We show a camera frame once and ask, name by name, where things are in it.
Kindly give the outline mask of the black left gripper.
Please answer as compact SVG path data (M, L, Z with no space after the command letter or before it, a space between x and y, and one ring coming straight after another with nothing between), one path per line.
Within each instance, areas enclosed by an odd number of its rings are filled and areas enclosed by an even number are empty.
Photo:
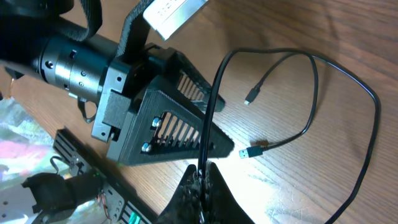
M140 108L129 110L157 75L178 91L147 90ZM201 111L206 111L210 92L211 85L182 52L148 44L109 64L91 136L108 142L120 131L107 158L126 166L197 158Z

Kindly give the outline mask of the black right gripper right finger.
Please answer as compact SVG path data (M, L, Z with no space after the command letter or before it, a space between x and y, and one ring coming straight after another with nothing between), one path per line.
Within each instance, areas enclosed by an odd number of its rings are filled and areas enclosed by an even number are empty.
M207 162L205 176L205 223L254 224L240 207L214 162Z

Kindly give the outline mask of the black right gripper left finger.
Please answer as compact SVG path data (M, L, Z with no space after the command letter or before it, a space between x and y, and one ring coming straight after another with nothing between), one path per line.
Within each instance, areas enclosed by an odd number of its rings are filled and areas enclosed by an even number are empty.
M155 224L199 224L201 185L196 171L193 164L187 167L170 202Z

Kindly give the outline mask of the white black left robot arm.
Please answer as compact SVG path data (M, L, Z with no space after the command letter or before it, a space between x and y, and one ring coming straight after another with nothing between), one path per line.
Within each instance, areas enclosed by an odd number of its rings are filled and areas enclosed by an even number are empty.
M203 1L140 1L119 42L98 34L99 1L82 1L86 27L65 20L73 1L2 1L1 63L11 77L36 77L69 92L91 135L109 144L107 157L127 166L194 159L211 85L183 53L147 43L191 19Z

